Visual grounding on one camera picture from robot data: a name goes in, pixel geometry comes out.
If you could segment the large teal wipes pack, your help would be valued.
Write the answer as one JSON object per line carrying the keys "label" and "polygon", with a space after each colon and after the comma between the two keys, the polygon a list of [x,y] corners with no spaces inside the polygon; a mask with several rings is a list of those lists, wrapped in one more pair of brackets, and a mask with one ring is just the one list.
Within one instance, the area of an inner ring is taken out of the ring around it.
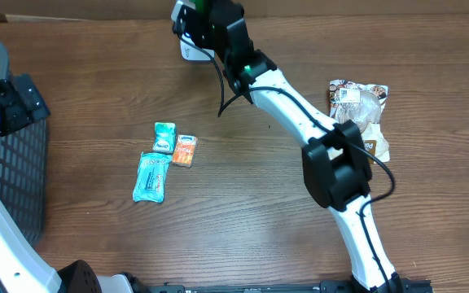
{"label": "large teal wipes pack", "polygon": [[142,153],[133,190],[133,201],[164,201],[164,184],[172,156],[162,153]]}

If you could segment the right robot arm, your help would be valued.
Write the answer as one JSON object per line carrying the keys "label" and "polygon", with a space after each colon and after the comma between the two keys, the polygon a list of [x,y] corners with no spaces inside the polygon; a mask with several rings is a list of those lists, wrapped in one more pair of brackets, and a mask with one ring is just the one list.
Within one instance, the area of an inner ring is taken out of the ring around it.
{"label": "right robot arm", "polygon": [[244,9],[228,0],[178,1],[171,19],[182,42],[213,61],[236,98],[269,113],[301,147],[305,186],[334,217],[347,248],[355,292],[402,292],[384,252],[370,194],[370,162],[359,128],[339,123],[304,99],[278,66],[253,45]]}

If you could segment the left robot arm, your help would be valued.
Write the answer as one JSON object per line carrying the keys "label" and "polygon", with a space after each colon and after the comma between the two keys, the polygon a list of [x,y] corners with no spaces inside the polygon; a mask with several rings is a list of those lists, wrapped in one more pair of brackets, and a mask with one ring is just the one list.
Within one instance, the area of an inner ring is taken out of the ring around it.
{"label": "left robot arm", "polygon": [[44,230],[49,114],[30,76],[0,74],[0,292],[136,292],[125,273],[98,276],[83,260],[57,270],[33,249]]}

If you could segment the small teal tissue pack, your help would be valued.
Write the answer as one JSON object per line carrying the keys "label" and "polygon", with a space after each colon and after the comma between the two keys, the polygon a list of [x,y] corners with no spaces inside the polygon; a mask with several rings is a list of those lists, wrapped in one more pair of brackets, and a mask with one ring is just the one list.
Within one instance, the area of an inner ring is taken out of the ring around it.
{"label": "small teal tissue pack", "polygon": [[155,141],[153,151],[172,154],[176,145],[177,127],[171,122],[156,122],[154,124]]}

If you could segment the beige paper bag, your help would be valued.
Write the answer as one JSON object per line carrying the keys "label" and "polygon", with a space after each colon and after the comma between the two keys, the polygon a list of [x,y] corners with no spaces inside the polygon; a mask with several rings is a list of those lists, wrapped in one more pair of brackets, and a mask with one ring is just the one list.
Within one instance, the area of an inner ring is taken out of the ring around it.
{"label": "beige paper bag", "polygon": [[359,128],[365,150],[382,162],[388,162],[389,143],[380,126],[388,101],[388,86],[333,80],[329,83],[328,92],[330,117],[341,124],[351,120]]}

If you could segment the orange tissue pack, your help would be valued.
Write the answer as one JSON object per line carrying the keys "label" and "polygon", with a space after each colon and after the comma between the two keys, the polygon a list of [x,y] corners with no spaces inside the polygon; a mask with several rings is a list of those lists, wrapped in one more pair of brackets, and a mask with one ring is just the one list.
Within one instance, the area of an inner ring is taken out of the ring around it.
{"label": "orange tissue pack", "polygon": [[190,168],[195,158],[198,138],[192,135],[179,134],[173,152],[172,163]]}

